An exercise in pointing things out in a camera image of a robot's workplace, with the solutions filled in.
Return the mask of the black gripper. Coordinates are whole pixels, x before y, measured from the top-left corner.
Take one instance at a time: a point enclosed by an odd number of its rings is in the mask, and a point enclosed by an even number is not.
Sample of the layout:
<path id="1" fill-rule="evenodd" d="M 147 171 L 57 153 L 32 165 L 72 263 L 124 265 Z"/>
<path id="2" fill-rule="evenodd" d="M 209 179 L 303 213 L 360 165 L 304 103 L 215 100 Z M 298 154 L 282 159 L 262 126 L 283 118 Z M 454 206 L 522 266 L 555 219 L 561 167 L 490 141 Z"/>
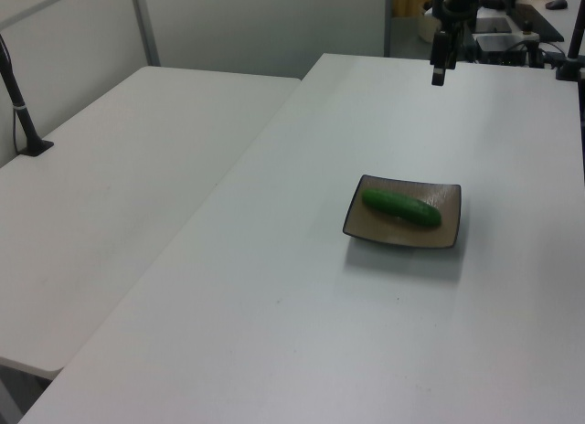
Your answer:
<path id="1" fill-rule="evenodd" d="M 431 15 L 441 23 L 442 30 L 434 35 L 431 49 L 433 86 L 444 84 L 446 62 L 447 69 L 455 69 L 459 47 L 458 27 L 476 19 L 478 6 L 479 0 L 431 0 Z"/>

